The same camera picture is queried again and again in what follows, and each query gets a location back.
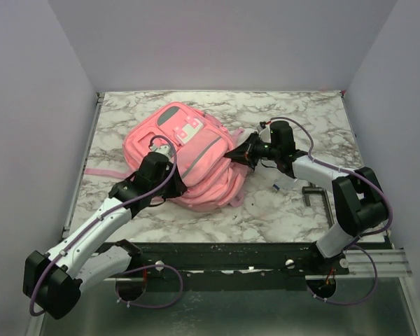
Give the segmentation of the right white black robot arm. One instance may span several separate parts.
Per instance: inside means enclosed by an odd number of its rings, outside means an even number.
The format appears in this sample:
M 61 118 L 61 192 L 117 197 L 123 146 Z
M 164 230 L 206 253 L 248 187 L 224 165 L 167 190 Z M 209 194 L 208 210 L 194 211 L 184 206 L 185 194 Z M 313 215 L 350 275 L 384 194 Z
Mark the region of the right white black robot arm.
M 311 149 L 297 149 L 292 129 L 295 124 L 287 117 L 262 122 L 260 128 L 269 130 L 268 142 L 253 132 L 225 157 L 251 169 L 263 159 L 273 161 L 287 177 L 313 183 L 332 194 L 337 221 L 307 254 L 310 270 L 324 274 L 332 268 L 334 257 L 361 237 L 379 233 L 377 226 L 390 223 L 393 213 L 372 169 L 339 167 L 316 159 Z

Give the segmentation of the pink student backpack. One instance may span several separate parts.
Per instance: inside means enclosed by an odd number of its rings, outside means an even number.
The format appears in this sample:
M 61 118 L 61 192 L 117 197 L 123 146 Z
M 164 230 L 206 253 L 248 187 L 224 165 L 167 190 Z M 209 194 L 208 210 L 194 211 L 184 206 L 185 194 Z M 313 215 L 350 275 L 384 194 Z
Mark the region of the pink student backpack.
M 194 211 L 211 211 L 244 201 L 247 168 L 225 154 L 237 145 L 243 131 L 230 133 L 212 115 L 180 102 L 163 106 L 132 129 L 122 143 L 131 172 L 139 168 L 150 145 L 172 142 L 178 172 L 187 187 L 174 202 Z

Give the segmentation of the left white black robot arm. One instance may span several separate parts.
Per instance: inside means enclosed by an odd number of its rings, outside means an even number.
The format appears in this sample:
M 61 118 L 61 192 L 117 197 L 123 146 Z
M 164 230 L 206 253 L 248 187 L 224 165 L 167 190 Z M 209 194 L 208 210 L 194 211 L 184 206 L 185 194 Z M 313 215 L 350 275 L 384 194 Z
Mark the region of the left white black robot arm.
M 177 155 L 150 152 L 140 167 L 117 182 L 107 198 L 77 230 L 47 252 L 32 252 L 24 264 L 23 293 L 31 316 L 65 317 L 90 287 L 113 275 L 132 277 L 165 264 L 147 263 L 142 252 L 125 239 L 99 253 L 99 247 L 129 223 L 152 199 L 180 197 L 186 191 Z

